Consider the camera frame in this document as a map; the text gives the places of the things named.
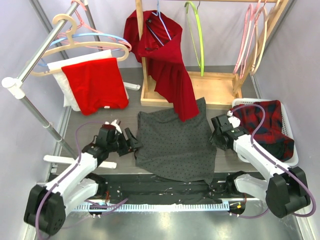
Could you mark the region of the dark red skirt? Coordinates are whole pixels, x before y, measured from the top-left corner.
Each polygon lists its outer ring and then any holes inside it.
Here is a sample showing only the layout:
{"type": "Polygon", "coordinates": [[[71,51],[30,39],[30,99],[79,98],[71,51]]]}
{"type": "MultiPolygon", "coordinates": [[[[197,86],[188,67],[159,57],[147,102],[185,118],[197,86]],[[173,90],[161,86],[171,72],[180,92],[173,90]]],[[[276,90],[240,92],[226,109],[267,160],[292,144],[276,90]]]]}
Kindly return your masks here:
{"type": "Polygon", "coordinates": [[[146,58],[148,74],[156,82],[155,91],[173,104],[174,111],[184,122],[197,116],[199,109],[192,81],[183,62],[181,52],[183,29],[177,22],[161,14],[172,40],[164,46],[159,46],[146,26],[151,11],[143,12],[142,36],[138,33],[135,11],[126,19],[123,36],[131,44],[131,51],[138,62],[141,62],[143,57],[146,58]]]}

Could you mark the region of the white plastic laundry basket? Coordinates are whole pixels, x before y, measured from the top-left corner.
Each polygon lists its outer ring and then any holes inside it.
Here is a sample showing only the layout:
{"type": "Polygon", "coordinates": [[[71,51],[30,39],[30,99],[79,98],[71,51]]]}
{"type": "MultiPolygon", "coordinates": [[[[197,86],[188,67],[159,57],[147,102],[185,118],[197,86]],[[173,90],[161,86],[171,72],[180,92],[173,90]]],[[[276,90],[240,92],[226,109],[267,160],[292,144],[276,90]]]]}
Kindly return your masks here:
{"type": "MultiPolygon", "coordinates": [[[[270,102],[270,100],[269,99],[261,99],[261,98],[236,98],[232,101],[231,106],[235,107],[235,106],[238,106],[241,104],[250,105],[255,102],[270,102]]],[[[290,125],[290,121],[289,121],[289,118],[287,115],[286,108],[283,103],[280,103],[280,104],[281,104],[281,115],[282,115],[282,134],[293,140],[294,135],[291,130],[291,125],[290,125]]],[[[296,145],[294,145],[294,147],[293,147],[292,157],[290,159],[288,159],[287,161],[285,161],[285,163],[291,167],[294,167],[299,163],[299,157],[298,157],[296,145]]]]}

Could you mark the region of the blue wire hanger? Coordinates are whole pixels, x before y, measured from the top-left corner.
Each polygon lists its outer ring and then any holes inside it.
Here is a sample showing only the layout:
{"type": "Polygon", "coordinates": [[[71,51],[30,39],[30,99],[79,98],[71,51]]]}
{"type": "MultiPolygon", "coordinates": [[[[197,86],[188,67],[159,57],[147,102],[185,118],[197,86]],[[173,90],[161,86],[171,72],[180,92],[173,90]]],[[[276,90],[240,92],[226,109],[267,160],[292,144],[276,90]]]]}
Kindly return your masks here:
{"type": "Polygon", "coordinates": [[[169,30],[161,16],[159,0],[156,4],[156,10],[152,10],[146,20],[146,27],[159,46],[163,47],[172,40],[169,30]]]}

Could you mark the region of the grey dotted garment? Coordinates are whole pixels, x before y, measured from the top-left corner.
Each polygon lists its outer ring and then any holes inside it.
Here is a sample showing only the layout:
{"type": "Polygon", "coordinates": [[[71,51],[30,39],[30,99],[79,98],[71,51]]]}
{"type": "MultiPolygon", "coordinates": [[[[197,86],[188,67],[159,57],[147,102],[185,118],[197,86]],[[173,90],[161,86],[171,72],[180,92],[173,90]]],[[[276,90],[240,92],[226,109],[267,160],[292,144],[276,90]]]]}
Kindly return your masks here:
{"type": "Polygon", "coordinates": [[[199,114],[185,122],[173,109],[138,113],[136,137],[142,147],[135,153],[137,167],[168,180],[212,182],[217,149],[210,143],[206,101],[196,103],[199,114]]]}

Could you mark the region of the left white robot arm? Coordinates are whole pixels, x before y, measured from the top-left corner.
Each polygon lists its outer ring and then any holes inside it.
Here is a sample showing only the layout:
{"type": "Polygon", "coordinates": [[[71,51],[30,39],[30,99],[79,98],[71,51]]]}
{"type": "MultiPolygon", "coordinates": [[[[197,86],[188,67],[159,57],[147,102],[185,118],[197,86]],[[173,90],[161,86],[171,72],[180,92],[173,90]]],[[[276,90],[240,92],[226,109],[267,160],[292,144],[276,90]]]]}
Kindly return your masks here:
{"type": "Polygon", "coordinates": [[[109,154],[117,153],[121,157],[142,146],[129,128],[121,130],[116,122],[104,123],[65,171],[43,186],[37,184],[30,190],[24,222],[38,232],[55,235],[74,208],[90,197],[100,200],[106,195],[106,181],[94,170],[109,154]]]}

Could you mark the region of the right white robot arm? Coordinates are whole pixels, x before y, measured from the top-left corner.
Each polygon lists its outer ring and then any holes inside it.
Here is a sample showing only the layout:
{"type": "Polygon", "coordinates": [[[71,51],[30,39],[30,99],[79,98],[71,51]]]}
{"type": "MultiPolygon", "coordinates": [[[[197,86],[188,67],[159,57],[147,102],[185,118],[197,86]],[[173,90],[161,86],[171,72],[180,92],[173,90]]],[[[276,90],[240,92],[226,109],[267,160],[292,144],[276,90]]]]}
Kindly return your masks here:
{"type": "Polygon", "coordinates": [[[225,181],[226,193],[233,198],[247,194],[266,203],[278,218],[293,214],[311,204],[305,172],[279,161],[260,146],[240,121],[226,114],[211,119],[210,142],[221,150],[233,150],[244,157],[262,175],[255,178],[244,171],[230,174],[225,181]]]}

